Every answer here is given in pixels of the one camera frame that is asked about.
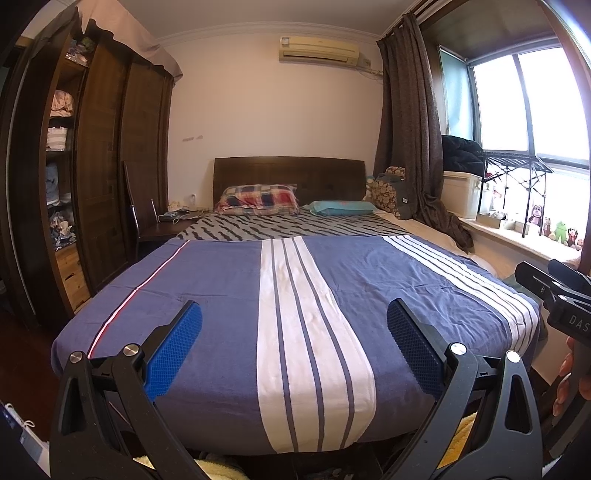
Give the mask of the right hand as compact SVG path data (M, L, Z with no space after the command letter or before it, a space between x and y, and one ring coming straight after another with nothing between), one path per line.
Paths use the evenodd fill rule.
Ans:
M569 380L574 365L574 345L575 340L572 337L568 337L566 345L569 349L569 353L566 355L564 361L559 369L559 377L561 379L556 393L556 399L553 403L552 414L554 418L557 418L563 413L566 400L569 396Z

